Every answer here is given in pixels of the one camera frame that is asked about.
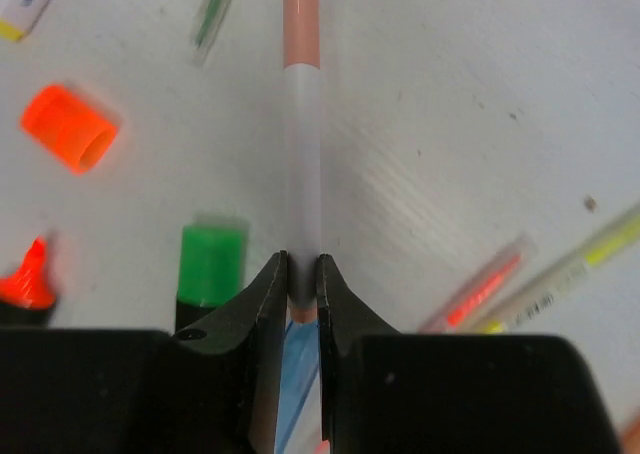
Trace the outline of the pink capped white marker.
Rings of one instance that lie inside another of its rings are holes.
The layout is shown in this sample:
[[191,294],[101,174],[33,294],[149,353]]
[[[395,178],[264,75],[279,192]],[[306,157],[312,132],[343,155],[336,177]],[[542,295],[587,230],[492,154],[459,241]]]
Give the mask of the pink capped white marker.
[[294,321],[310,323],[322,227],[319,0],[283,0],[283,74],[289,308]]

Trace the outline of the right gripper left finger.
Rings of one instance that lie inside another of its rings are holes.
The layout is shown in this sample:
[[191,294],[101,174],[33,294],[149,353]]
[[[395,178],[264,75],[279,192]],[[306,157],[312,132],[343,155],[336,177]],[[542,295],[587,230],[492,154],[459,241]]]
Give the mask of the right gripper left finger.
[[175,332],[1,331],[5,453],[270,453],[288,257]]

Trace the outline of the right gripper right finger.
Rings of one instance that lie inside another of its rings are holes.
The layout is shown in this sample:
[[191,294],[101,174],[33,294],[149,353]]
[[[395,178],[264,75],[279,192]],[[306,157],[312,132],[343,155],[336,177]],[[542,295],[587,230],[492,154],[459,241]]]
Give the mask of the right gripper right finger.
[[322,436],[334,453],[617,453],[578,350],[550,335],[403,334],[316,264]]

